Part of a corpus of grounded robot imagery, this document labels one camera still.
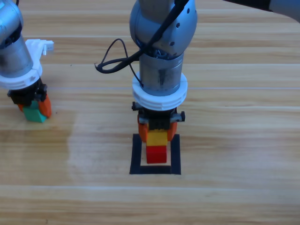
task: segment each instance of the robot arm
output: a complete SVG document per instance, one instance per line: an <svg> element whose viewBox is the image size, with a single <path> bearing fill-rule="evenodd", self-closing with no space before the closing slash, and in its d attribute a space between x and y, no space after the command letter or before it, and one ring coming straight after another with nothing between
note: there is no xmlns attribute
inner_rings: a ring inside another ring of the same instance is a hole
<svg viewBox="0 0 300 225"><path fill-rule="evenodd" d="M22 28L19 7L12 0L0 0L0 87L9 90L8 96L28 120L42 122L50 117L51 105L47 86L40 78L40 58L47 50L53 50L53 42L25 42Z"/></svg>
<svg viewBox="0 0 300 225"><path fill-rule="evenodd" d="M288 16L300 23L299 0L224 0Z"/></svg>
<svg viewBox="0 0 300 225"><path fill-rule="evenodd" d="M0 44L13 38L17 29L22 29L23 17L18 6L11 0L0 0Z"/></svg>

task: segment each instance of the stacked blocks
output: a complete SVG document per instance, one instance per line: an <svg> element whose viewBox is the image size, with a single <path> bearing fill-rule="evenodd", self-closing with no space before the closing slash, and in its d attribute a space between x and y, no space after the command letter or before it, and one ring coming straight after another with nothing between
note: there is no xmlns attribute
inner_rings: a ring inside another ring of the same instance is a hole
<svg viewBox="0 0 300 225"><path fill-rule="evenodd" d="M177 123L171 123L169 130L156 129L149 130L148 124L139 125L139 135L142 142L146 143L146 156L148 164L158 164L167 162L167 144L177 131Z"/></svg>
<svg viewBox="0 0 300 225"><path fill-rule="evenodd" d="M166 163L167 162L167 130L148 131L146 155L147 163Z"/></svg>

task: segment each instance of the black tape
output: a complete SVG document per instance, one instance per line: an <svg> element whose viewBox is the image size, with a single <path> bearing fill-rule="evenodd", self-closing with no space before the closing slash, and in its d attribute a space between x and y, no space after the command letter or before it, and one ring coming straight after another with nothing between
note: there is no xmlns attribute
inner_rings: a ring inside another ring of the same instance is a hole
<svg viewBox="0 0 300 225"><path fill-rule="evenodd" d="M270 10L271 0L224 0L224 1L271 12Z"/></svg>
<svg viewBox="0 0 300 225"><path fill-rule="evenodd" d="M141 166L142 140L138 134L133 134L132 155L129 174L175 174L181 175L180 136L175 135L171 141L171 165Z"/></svg>

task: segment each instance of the wooden table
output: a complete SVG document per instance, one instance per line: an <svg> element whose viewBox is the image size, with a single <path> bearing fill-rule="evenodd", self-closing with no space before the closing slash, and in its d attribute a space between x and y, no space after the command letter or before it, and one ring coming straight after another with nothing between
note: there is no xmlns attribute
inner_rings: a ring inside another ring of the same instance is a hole
<svg viewBox="0 0 300 225"><path fill-rule="evenodd" d="M24 37L55 42L42 58L53 116L28 122L0 90L0 224L299 225L300 24L197 0L182 175L129 175L133 75L93 63L115 38L137 50L134 2L21 0Z"/></svg>

